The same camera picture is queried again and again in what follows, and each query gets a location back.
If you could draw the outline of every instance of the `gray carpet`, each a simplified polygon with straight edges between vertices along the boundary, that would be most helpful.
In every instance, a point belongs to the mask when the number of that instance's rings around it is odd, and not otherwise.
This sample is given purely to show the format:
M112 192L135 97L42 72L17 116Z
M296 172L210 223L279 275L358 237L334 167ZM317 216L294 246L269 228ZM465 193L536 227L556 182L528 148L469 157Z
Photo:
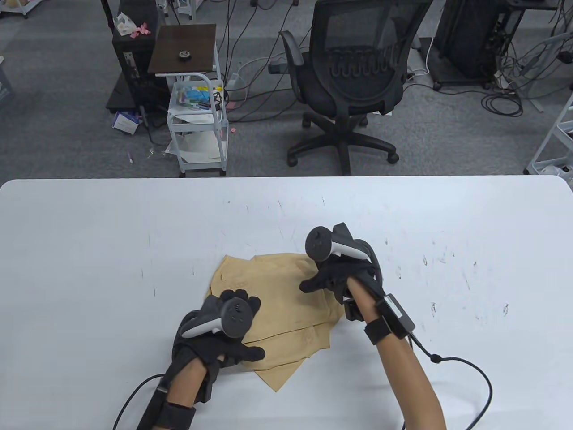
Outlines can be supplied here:
M239 3L231 22L231 45L252 14L246 0ZM430 36L443 1L435 1L420 28ZM268 55L288 9L288 0L279 0L269 11L259 10L250 28L239 41L232 71L253 58ZM300 40L310 27L313 2L294 7L285 29ZM225 24L226 3L206 1L199 9L199 22L216 22L218 40ZM548 34L551 13L528 13L515 38L524 53ZM282 50L277 46L276 52ZM120 72L111 46L99 2L94 0L46 1L24 20L19 15L0 19L0 54L6 57L5 73L17 93L11 105L0 111L0 184L14 178L98 178L176 177L178 166L171 155L156 147L150 153L145 130L125 136L111 128L112 115L105 104ZM222 61L225 49L221 50ZM421 59L411 55L414 68ZM245 68L250 79L257 65ZM562 66L539 86L546 93L568 84L573 68ZM272 89L277 76L266 72L253 93ZM428 83L427 78L418 82ZM280 88L288 87L288 78ZM480 106L481 95L467 93L446 96L423 87L409 88L392 117L369 116L363 130L396 144L401 160L395 166L383 153L353 150L355 175L452 175L520 174L557 112L569 96L567 90L542 99L545 114L525 102L520 118L492 115ZM232 118L256 108L265 97L251 100ZM293 100L290 91L273 95L253 117L280 111ZM325 148L300 158L299 165L285 163L287 148L317 128L303 130L295 105L275 120L238 124L229 148L229 176L338 175L335 150ZM168 143L168 132L154 132L154 139ZM559 153L554 145L550 152ZM134 158L130 164L127 152ZM197 173L200 176L218 173Z

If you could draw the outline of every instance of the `plastic bag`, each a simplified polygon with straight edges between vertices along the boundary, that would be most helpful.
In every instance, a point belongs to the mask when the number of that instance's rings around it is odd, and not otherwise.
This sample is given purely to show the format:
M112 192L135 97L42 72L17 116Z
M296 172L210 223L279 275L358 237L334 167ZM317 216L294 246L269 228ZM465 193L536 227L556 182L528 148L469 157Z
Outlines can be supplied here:
M125 15L123 12L121 12L117 18L113 19L113 24L115 25L115 28L117 28L120 36L127 36L138 29L138 26L136 26L129 16Z

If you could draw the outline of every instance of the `chair armrest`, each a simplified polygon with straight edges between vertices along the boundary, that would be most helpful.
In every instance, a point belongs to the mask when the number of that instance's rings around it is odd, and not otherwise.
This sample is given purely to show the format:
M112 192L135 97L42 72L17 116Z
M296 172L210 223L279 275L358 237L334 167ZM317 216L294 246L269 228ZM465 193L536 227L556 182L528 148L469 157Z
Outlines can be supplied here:
M284 31L279 33L282 37L282 42L285 45L286 60L293 66L300 67L304 64L303 54L297 45L295 38L291 32Z

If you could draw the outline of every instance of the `chair backrest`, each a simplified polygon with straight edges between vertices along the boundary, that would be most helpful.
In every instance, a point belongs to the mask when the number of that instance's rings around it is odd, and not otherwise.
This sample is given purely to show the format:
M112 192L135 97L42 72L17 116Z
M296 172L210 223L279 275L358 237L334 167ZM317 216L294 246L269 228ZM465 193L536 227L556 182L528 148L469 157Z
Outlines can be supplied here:
M349 115L351 107L388 112L402 100L410 45L431 2L316 2L309 56L337 115Z

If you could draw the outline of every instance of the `table surface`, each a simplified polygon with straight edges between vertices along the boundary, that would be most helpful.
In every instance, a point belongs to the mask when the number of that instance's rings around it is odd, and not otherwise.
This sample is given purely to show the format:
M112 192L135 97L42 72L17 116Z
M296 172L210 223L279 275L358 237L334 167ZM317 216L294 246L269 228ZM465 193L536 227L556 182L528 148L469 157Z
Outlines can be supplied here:
M303 252L346 222L430 352L475 362L494 387L477 429L568 428L573 198L555 177L84 179L0 190L0 428L111 428L168 365L180 319L224 255ZM359 322L274 393L222 372L194 428L399 429L402 418ZM448 428L487 388L471 368L419 354ZM134 428L154 388L135 396Z
M148 73L193 73L213 70L215 24L164 25L159 29ZM191 60L179 60L189 51Z

